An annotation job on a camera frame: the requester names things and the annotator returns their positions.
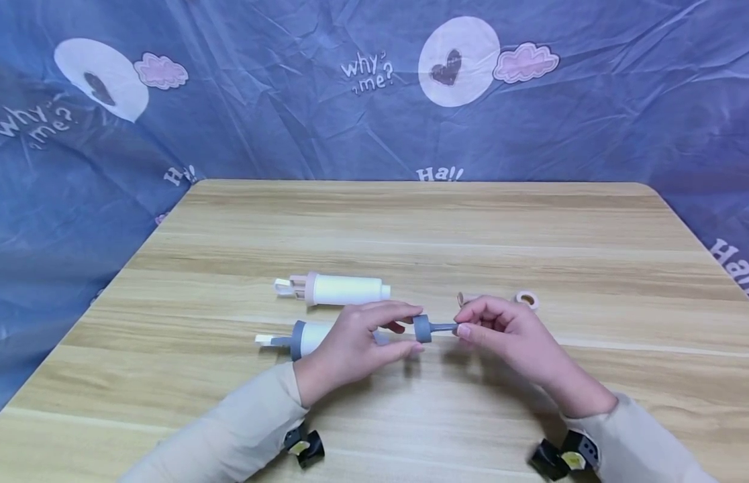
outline wrist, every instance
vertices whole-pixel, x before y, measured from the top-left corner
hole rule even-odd
[[[335,387],[329,377],[329,373],[324,369],[324,362],[319,357],[313,357],[313,354],[302,357],[294,362],[294,377],[297,378],[297,388],[299,390],[299,400],[302,406],[309,408],[321,400],[329,392],[335,390]]]
[[[543,389],[570,419],[610,413],[619,402],[607,387],[573,361]]]

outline wristband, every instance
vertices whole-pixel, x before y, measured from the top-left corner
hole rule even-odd
[[[318,431],[307,432],[305,423],[286,433],[283,438],[283,449],[297,457],[299,467],[305,469],[325,456],[323,442]]]
[[[562,447],[543,439],[530,458],[530,465],[545,478],[556,482],[571,472],[594,470],[599,466],[597,444],[585,434],[568,431]]]

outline wood grain surface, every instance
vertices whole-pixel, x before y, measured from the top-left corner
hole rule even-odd
[[[434,321],[456,293],[536,292],[593,375],[640,401],[719,481],[749,483],[749,299],[640,184],[205,181],[187,193],[0,413],[0,483],[114,482],[258,372],[295,320],[272,280],[378,276]],[[564,428],[499,363],[435,335],[313,408],[327,457],[259,482],[538,482]]]

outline blue fabric backdrop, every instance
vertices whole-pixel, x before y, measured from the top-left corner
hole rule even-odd
[[[749,0],[0,0],[0,408],[202,178],[643,182],[749,294]]]

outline sleeve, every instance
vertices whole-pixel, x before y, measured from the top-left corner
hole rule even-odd
[[[236,483],[278,456],[307,410],[291,362],[264,371],[142,458],[119,483]]]
[[[630,397],[616,395],[607,414],[563,417],[570,430],[597,446],[598,477],[608,483],[717,483],[683,444]]]

